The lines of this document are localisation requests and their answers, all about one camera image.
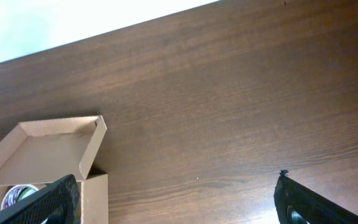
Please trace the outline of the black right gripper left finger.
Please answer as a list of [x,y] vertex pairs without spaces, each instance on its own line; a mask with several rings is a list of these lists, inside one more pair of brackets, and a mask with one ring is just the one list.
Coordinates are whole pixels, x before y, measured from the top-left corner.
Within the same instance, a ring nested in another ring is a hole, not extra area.
[[0,211],[0,224],[73,224],[80,191],[69,174]]

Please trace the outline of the green tape roll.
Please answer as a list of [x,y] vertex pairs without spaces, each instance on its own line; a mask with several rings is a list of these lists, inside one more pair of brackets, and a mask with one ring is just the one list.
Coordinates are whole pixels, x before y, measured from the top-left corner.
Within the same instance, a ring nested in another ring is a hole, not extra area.
[[38,191],[38,188],[35,187],[26,187],[22,193],[20,194],[19,198],[17,201],[21,201],[22,199],[36,193]]

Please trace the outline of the brown cardboard box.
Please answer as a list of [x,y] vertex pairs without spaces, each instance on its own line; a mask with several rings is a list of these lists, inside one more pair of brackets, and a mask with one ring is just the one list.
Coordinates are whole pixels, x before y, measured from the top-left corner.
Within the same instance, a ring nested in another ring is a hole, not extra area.
[[107,127],[102,116],[20,122],[0,141],[0,210],[15,186],[41,189],[65,175],[80,191],[80,223],[108,223],[108,175],[92,170]]

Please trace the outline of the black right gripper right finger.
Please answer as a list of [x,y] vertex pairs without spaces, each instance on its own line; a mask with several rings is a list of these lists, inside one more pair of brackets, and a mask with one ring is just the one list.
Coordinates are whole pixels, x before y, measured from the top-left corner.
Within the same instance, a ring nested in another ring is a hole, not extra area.
[[281,170],[274,191],[275,208],[281,224],[358,223],[358,215],[299,184]]

